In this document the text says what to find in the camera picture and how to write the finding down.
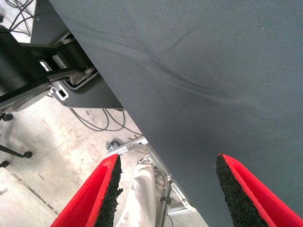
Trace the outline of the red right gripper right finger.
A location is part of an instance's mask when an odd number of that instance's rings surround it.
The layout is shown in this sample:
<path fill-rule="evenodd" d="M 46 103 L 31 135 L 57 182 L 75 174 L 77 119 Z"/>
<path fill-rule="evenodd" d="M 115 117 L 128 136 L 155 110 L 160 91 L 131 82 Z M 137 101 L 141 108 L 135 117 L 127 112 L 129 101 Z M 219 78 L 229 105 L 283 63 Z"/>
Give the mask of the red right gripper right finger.
<path fill-rule="evenodd" d="M 216 173 L 236 227 L 301 227 L 303 219 L 241 162 L 220 153 Z"/>

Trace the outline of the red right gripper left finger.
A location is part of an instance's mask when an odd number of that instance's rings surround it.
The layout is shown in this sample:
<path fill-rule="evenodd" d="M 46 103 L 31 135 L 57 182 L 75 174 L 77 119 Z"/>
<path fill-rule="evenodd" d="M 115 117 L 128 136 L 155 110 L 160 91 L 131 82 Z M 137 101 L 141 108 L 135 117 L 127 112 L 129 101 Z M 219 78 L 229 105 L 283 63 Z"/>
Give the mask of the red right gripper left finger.
<path fill-rule="evenodd" d="M 112 227 L 121 173 L 118 154 L 102 160 L 51 226 Z"/>

